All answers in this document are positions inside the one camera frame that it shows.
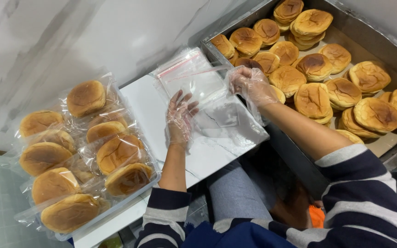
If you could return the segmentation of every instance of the metal tray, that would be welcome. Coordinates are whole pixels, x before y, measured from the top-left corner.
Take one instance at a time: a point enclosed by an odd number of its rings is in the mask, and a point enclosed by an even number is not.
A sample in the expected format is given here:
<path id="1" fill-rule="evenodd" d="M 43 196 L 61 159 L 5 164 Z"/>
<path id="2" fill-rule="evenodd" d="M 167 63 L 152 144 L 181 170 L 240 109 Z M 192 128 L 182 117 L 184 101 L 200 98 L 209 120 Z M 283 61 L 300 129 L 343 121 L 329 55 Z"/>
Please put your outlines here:
<path id="1" fill-rule="evenodd" d="M 240 27 L 252 27 L 254 23 L 263 18 L 270 18 L 273 8 L 279 0 L 265 0 L 240 16 L 222 30 L 217 31 L 201 41 L 201 48 L 213 65 L 230 64 L 229 61 L 209 42 L 218 34 L 229 36 L 234 30 Z M 340 40 L 341 45 L 347 48 L 352 57 L 358 57 L 359 62 L 370 59 L 377 59 L 385 63 L 392 76 L 390 90 L 397 88 L 397 38 L 388 32 L 372 25 L 367 19 L 356 14 L 344 4 L 336 0 L 304 0 L 305 9 L 320 9 L 331 13 L 334 16 L 330 30 L 327 33 L 334 33 L 325 38 L 327 43 L 334 43 Z M 301 52 L 301 55 L 313 52 Z M 313 165 L 313 160 L 304 154 L 299 147 L 277 126 L 269 124 L 265 127 L 270 134 L 270 143 L 288 166 L 301 179 L 311 195 L 320 199 L 328 185 L 328 181 L 321 175 Z M 397 144 L 390 144 L 384 154 L 380 154 L 381 161 L 388 170 L 397 167 Z"/>

